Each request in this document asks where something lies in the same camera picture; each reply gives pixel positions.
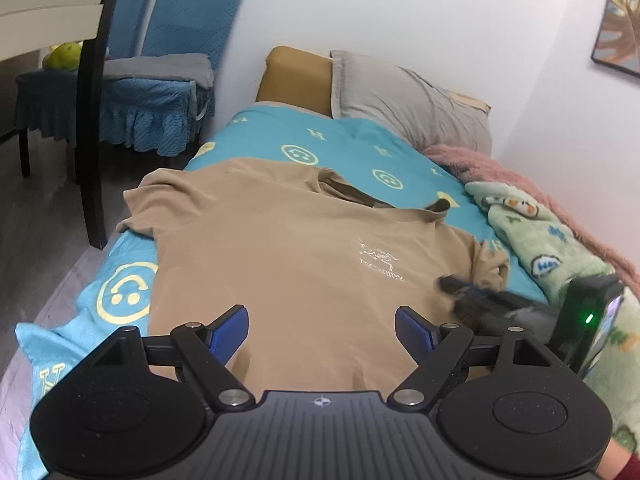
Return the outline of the person right hand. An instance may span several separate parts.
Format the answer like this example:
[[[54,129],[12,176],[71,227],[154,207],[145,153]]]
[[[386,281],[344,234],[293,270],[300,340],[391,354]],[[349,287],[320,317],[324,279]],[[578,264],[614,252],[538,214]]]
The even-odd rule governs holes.
[[[596,474],[600,479],[614,480],[617,479],[631,460],[632,453],[626,448],[616,443],[614,440],[608,442]]]

